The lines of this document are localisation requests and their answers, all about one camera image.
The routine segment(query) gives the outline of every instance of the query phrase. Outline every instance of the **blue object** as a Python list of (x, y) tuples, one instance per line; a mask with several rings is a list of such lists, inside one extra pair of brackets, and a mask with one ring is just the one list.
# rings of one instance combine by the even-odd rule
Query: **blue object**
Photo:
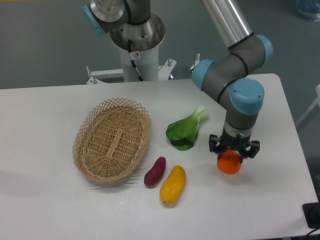
[(312, 22), (320, 21), (320, 0), (297, 0), (295, 7), (305, 19)]
[(264, 87), (257, 80), (241, 78), (231, 87), (230, 100), (232, 105), (246, 115), (258, 114), (265, 97)]
[(87, 5), (84, 5), (82, 7), (82, 13), (84, 15), (85, 20), (88, 22), (95, 34), (97, 34), (98, 36), (106, 34), (106, 32), (101, 28), (95, 17), (92, 15)]
[(211, 59), (204, 59), (202, 61), (200, 61), (195, 68), (193, 69), (192, 72), (192, 82), (198, 87), (200, 88), (200, 90), (202, 91), (202, 84), (204, 82), (205, 79), (205, 75), (206, 72), (209, 68), (209, 66), (214, 63), (213, 60)]
[(270, 59), (272, 59), (274, 55), (274, 46), (266, 36), (257, 35), (256, 37), (259, 38), (264, 45), (265, 57), (263, 64), (266, 64), (267, 62), (269, 62)]

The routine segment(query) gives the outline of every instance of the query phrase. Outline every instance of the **purple sweet potato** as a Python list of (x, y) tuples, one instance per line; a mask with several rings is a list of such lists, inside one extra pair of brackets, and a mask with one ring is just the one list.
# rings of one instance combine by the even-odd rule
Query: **purple sweet potato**
[(153, 167), (145, 174), (144, 184), (149, 187), (155, 185), (164, 175), (165, 169), (166, 158), (161, 156), (155, 161)]

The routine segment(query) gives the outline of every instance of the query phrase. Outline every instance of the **white table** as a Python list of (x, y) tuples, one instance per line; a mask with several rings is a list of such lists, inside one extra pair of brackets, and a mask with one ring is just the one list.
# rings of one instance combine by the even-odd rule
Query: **white table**
[[(209, 152), (209, 134), (220, 135), (225, 110), (191, 80), (0, 90), (1, 240), (251, 240), (304, 235), (302, 204), (317, 197), (280, 79), (253, 75), (265, 100), (252, 140), (261, 142), (240, 172), (225, 175)], [(152, 119), (148, 150), (124, 184), (94, 184), (73, 163), (76, 133), (100, 102), (125, 97), (142, 103)], [(168, 124), (199, 105), (209, 119), (194, 147), (178, 151)], [(153, 189), (143, 178), (159, 156), (165, 176)], [(160, 187), (174, 165), (187, 176), (173, 208)]]

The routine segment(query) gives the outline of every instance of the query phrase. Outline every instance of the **sticker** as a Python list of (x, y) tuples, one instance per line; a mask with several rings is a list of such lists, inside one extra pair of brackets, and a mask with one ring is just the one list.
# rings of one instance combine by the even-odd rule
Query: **sticker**
[(140, 58), (140, 53), (139, 51), (133, 51), (133, 52), (129, 52), (129, 58), (130, 60), (137, 60)]

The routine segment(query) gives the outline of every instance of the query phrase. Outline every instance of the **blue joint cap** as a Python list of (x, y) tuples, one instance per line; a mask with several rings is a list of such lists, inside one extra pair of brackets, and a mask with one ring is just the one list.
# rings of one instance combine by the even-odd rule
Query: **blue joint cap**
[(214, 63), (213, 60), (211, 59), (204, 59), (202, 61), (200, 61), (195, 68), (193, 69), (192, 72), (192, 82), (198, 87), (200, 88), (200, 90), (202, 91), (202, 84), (204, 82), (205, 79), (205, 75), (206, 72), (209, 68), (209, 66)]
[(272, 45), (271, 41), (264, 35), (257, 35), (257, 38), (259, 38), (263, 45), (264, 45), (264, 51), (265, 51), (265, 58), (263, 64), (266, 64), (267, 62), (272, 59), (274, 55), (274, 46)]
[(239, 112), (246, 115), (258, 114), (265, 97), (264, 87), (257, 80), (241, 78), (231, 87), (230, 100)]
[(95, 17), (92, 15), (87, 5), (84, 5), (82, 7), (82, 13), (84, 15), (85, 20), (90, 25), (91, 29), (95, 32), (95, 34), (97, 34), (98, 36), (106, 34), (106, 32), (101, 28)]

